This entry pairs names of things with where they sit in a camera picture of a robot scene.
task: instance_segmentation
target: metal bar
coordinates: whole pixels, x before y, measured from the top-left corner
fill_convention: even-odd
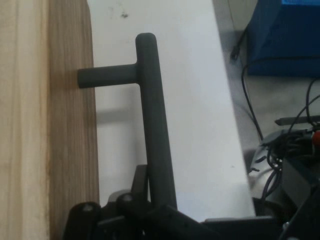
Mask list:
[[[78,71],[80,88],[138,83],[141,91],[151,203],[177,208],[165,100],[156,37],[135,39],[137,63]]]
[[[313,122],[320,122],[320,116],[311,116],[311,121]],[[285,125],[291,125],[294,123],[296,117],[283,117],[275,120],[274,122],[278,126],[285,126]],[[298,120],[295,122],[295,124],[307,124],[308,118],[306,116],[301,116],[298,118]]]
[[[136,64],[78,70],[78,85],[81,89],[135,83],[137,83]]]
[[[177,208],[157,40],[151,33],[139,34],[135,45],[151,203]]]

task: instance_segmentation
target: bolt head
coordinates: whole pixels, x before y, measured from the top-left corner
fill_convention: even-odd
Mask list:
[[[90,204],[86,204],[86,205],[84,205],[84,207],[83,207],[82,210],[83,210],[84,212],[91,212],[93,209],[94,209],[93,206],[91,206]]]

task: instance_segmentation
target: white surface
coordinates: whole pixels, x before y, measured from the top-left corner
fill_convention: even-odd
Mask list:
[[[210,0],[89,0],[95,67],[134,63],[157,37],[178,208],[190,217],[253,216]],[[100,203],[146,162],[138,86],[96,88]]]

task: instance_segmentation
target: black device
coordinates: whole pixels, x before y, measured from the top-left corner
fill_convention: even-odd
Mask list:
[[[272,216],[210,219],[199,223],[177,210],[156,37],[142,33],[135,43],[137,63],[81,69],[78,84],[80,88],[139,84],[147,165],[136,167],[131,191],[116,201],[104,207],[95,202],[74,206],[69,212],[63,239],[319,240],[320,181],[294,158],[283,163],[282,186],[288,196],[297,201],[298,209],[285,227]],[[299,188],[307,191],[297,197]]]

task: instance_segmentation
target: screw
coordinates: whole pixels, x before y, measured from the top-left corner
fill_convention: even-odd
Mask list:
[[[289,226],[289,222],[287,221],[282,225],[282,229],[286,230],[288,226]]]
[[[133,200],[133,198],[130,194],[126,194],[122,197],[122,200],[125,202],[131,202]]]
[[[89,204],[86,204],[86,205],[84,205],[84,207],[83,207],[82,210],[83,210],[84,212],[91,212],[93,209],[94,209],[93,206],[91,206],[91,205],[89,205]]]

